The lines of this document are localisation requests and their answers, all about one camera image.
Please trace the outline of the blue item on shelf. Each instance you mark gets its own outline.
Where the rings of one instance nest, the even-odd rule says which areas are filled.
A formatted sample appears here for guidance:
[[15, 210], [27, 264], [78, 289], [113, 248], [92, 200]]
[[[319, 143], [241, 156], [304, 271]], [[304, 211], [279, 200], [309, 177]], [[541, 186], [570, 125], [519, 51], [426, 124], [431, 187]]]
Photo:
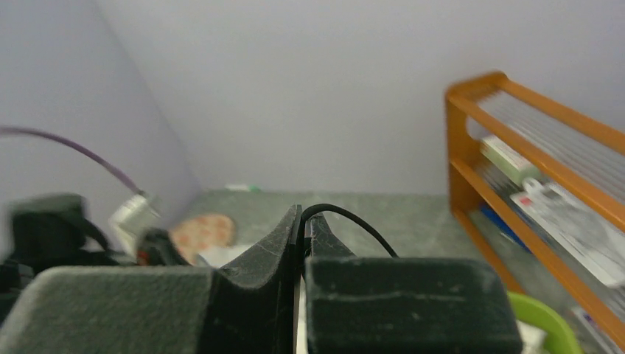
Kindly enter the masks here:
[[511, 242], [518, 245], [521, 249], [527, 253], [531, 253], [531, 250], [524, 244], [524, 242], [512, 231], [508, 224], [493, 210], [489, 205], [484, 204], [480, 208], [481, 213], [490, 220], [500, 231], [502, 236]]

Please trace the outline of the green and white marker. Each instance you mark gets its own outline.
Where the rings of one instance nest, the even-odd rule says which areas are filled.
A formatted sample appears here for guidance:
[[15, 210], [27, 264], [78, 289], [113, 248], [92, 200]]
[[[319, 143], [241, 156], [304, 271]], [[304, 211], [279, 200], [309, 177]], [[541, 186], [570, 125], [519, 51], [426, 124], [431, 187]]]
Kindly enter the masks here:
[[252, 184], [227, 184], [225, 189], [237, 192], [259, 192], [261, 190], [258, 186]]

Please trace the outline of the orange wooden shelf rack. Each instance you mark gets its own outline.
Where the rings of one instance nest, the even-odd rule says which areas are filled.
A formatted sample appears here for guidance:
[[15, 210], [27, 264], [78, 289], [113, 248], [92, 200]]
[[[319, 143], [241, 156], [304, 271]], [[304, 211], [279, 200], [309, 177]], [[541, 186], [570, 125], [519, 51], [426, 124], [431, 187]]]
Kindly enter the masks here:
[[450, 210], [511, 291], [624, 351], [624, 134], [490, 72], [444, 93]]

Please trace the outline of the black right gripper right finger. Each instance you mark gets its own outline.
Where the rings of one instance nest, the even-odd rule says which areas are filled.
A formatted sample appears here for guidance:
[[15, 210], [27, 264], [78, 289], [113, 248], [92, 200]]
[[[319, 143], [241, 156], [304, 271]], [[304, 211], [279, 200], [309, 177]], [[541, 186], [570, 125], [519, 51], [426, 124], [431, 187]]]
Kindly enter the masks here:
[[304, 229], [309, 353], [520, 353], [506, 289], [461, 258], [358, 257], [316, 216]]

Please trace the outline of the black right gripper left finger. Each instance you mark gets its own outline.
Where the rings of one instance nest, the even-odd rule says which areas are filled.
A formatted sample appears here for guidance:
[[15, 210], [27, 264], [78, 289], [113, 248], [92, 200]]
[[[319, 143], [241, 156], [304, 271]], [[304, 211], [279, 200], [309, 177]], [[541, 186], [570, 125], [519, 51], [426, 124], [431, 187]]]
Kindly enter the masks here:
[[302, 208], [222, 268], [56, 267], [1, 326], [3, 353], [294, 353]]

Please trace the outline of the white packaged item on shelf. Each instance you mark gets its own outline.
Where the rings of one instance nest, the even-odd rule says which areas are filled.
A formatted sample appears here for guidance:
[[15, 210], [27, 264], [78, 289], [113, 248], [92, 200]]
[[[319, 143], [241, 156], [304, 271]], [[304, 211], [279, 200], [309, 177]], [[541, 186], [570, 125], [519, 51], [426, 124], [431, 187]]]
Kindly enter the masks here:
[[555, 182], [527, 178], [510, 200], [601, 284], [624, 286], [624, 232], [618, 227]]

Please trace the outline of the colourful packet on lower shelf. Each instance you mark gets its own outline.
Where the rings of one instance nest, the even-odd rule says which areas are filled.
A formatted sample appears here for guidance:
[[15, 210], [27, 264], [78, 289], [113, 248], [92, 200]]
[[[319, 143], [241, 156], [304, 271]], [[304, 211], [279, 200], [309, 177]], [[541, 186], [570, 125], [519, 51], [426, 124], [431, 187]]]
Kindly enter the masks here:
[[570, 308], [570, 323], [585, 353], [624, 354], [582, 308]]

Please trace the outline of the green white box on shelf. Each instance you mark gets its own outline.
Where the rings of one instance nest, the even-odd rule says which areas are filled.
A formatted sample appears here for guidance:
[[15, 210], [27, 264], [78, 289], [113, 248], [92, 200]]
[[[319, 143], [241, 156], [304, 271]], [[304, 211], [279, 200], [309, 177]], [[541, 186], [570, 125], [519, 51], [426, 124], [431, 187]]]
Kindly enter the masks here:
[[536, 166], [495, 135], [481, 140], [481, 153], [517, 186], [522, 186], [527, 178], [542, 178]]

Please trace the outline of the orange red bra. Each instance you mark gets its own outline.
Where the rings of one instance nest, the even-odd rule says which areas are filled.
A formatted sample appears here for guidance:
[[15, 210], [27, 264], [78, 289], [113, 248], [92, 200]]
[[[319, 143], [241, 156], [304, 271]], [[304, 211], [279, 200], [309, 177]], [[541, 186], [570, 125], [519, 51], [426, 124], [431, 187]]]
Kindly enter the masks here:
[[349, 210], [344, 209], [340, 206], [336, 206], [334, 204], [314, 204], [312, 206], [309, 206], [302, 212], [297, 228], [297, 238], [299, 240], [305, 239], [306, 222], [312, 219], [315, 215], [323, 212], [333, 212], [349, 219], [350, 221], [357, 224], [361, 229], [364, 229], [366, 232], [368, 232], [388, 252], [391, 257], [399, 257], [399, 255], [391, 247], [388, 241], [373, 226], [371, 226], [369, 223], [364, 221], [356, 214], [350, 212]]

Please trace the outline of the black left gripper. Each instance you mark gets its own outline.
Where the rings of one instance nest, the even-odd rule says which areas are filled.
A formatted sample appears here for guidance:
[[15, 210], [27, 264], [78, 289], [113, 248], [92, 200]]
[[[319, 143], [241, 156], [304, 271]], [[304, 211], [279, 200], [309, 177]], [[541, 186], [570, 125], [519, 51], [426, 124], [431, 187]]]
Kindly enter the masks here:
[[109, 223], [121, 250], [87, 216], [85, 198], [72, 193], [15, 202], [8, 212], [13, 252], [1, 264], [1, 318], [41, 272], [60, 266], [187, 266], [165, 229], [156, 199], [139, 193]]

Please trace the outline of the blue-trim mesh laundry bag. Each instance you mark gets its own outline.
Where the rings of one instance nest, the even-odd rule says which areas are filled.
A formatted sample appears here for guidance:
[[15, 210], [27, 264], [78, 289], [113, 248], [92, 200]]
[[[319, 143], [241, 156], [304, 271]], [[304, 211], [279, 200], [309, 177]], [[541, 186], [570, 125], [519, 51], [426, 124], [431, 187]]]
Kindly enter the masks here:
[[210, 266], [220, 268], [239, 257], [250, 249], [250, 244], [238, 244], [233, 246], [211, 246], [200, 251], [195, 256], [196, 266]]

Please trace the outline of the green plastic basket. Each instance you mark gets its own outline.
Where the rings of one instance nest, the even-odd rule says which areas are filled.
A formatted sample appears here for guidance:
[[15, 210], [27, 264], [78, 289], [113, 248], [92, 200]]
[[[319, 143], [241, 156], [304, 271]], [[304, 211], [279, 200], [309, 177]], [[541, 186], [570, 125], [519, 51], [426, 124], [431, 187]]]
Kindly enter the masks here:
[[543, 302], [515, 292], [508, 292], [517, 320], [546, 332], [542, 348], [546, 353], [578, 353], [584, 351], [569, 324]]

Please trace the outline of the floral pink bra pad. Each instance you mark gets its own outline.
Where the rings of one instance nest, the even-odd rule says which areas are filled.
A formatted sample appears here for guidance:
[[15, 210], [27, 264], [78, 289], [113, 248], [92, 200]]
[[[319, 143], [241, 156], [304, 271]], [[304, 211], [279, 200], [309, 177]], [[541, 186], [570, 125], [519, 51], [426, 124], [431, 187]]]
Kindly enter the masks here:
[[169, 235], [182, 258], [198, 266], [209, 251], [233, 246], [235, 231], [235, 222], [229, 216], [208, 213], [182, 221]]

